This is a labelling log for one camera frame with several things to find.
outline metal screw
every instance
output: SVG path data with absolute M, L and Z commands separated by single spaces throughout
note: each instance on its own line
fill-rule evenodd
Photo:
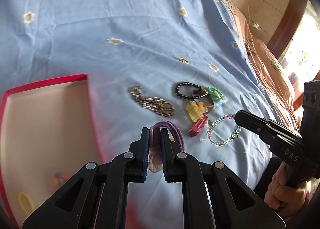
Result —
M 85 165 L 87 169 L 94 169 L 96 167 L 96 163 L 90 162 L 87 165 Z
M 130 158 L 133 157 L 133 153 L 132 153 L 132 152 L 126 152 L 126 153 L 124 153 L 123 156 L 124 156 L 126 159 L 130 159 Z
M 179 153 L 177 154 L 177 157 L 180 158 L 180 159 L 185 159 L 185 158 L 187 157 L 187 154 L 184 153 L 184 152 L 179 152 Z
M 218 161 L 218 162 L 216 162 L 215 164 L 214 164 L 214 166 L 216 167 L 216 168 L 224 168 L 224 164 L 222 163 L 222 162 L 220 162 L 220 161 Z

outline colorful bead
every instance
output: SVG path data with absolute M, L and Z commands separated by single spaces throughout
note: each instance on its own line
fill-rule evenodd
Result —
M 59 172 L 54 173 L 54 177 L 55 177 L 55 178 L 59 178 L 59 177 L 61 177 L 61 176 L 62 176 L 62 174 L 59 173 Z
M 54 179 L 53 185 L 54 185 L 55 187 L 59 186 L 59 181 L 58 181 L 57 178 Z
M 209 131 L 207 132 L 207 135 L 208 135 L 208 139 L 211 142 L 211 144 L 214 144 L 216 147 L 222 147 L 224 145 L 228 145 L 234 139 L 237 139 L 239 137 L 239 133 L 241 132 L 241 126 L 237 125 L 235 132 L 233 132 L 231 134 L 231 137 L 229 137 L 226 141 L 219 143 L 219 142 L 216 142 L 215 140 L 212 139 L 211 131 L 213 130 L 213 127 L 215 127 L 219 123 L 223 122 L 224 120 L 234 119 L 234 117 L 235 117 L 235 114 L 229 113 L 229 114 L 226 114 L 223 117 L 220 117 L 219 119 L 215 120 L 215 122 L 212 122 L 211 120 L 208 121 Z
M 65 181 L 69 180 L 69 177 L 67 175 L 62 175 L 61 178 Z
M 231 134 L 231 138 L 233 138 L 233 139 L 238 138 L 238 133 L 233 132 L 233 133 Z
M 66 182 L 62 178 L 59 178 L 58 181 L 59 181 L 59 184 L 64 184 Z

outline human hand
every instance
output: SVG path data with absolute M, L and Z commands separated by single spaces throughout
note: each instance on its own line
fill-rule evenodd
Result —
M 301 183 L 298 189 L 285 186 L 287 183 L 286 163 L 282 162 L 277 172 L 272 176 L 264 201 L 272 209 L 279 209 L 281 202 L 287 205 L 278 213 L 280 217 L 293 216 L 303 206 L 306 199 L 307 182 Z

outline beaded bracelet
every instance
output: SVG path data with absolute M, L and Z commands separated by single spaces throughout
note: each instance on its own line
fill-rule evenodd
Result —
M 226 141 L 216 142 L 214 139 L 212 139 L 212 130 L 214 129 L 214 127 L 225 120 L 234 119 L 234 117 L 235 117 L 235 114 L 230 113 L 228 115 L 220 117 L 219 119 L 216 119 L 215 122 L 212 122 L 211 120 L 209 120 L 208 121 L 209 130 L 201 140 L 202 141 L 206 140 L 205 137 L 208 136 L 208 139 L 210 140 L 211 144 L 214 144 L 216 147 L 222 147 L 222 146 L 228 145 L 234 139 L 237 139 L 239 137 L 239 133 L 241 132 L 241 126 L 239 125 L 237 125 L 236 131 L 231 133 L 231 136 Z
M 183 95 L 182 93 L 180 93 L 180 87 L 183 85 L 192 86 L 192 87 L 198 89 L 201 92 L 201 94 L 197 95 L 197 96 Z M 194 83 L 191 83 L 191 82 L 181 82 L 181 83 L 177 84 L 175 92 L 178 97 L 183 98 L 183 99 L 187 99 L 187 100 L 196 100 L 196 99 L 202 98 L 204 96 L 207 96 L 209 94 L 204 88 L 202 88 L 201 86 L 196 85 Z

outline yellow hair clip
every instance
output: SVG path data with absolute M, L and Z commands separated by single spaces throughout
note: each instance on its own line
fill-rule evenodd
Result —
M 186 106 L 186 111 L 193 122 L 203 119 L 204 107 L 200 104 L 197 104 L 195 101 L 189 102 L 189 105 Z
M 35 205 L 33 204 L 31 197 L 25 192 L 19 193 L 18 200 L 21 208 L 27 214 L 27 216 L 30 216 L 35 211 Z

